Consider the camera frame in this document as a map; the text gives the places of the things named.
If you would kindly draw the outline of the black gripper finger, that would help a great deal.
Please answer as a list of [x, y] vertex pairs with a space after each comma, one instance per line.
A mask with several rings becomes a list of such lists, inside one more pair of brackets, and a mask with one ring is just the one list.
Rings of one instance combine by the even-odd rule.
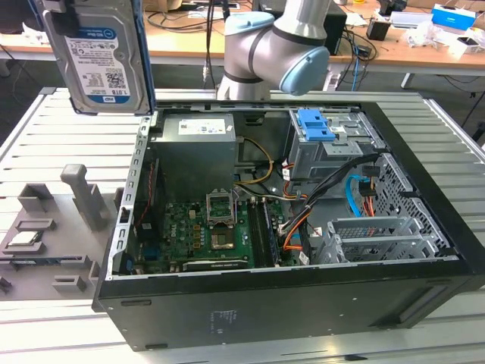
[[79, 19], [75, 11], [64, 13], [52, 12], [52, 24], [59, 35], [77, 35], [79, 30]]

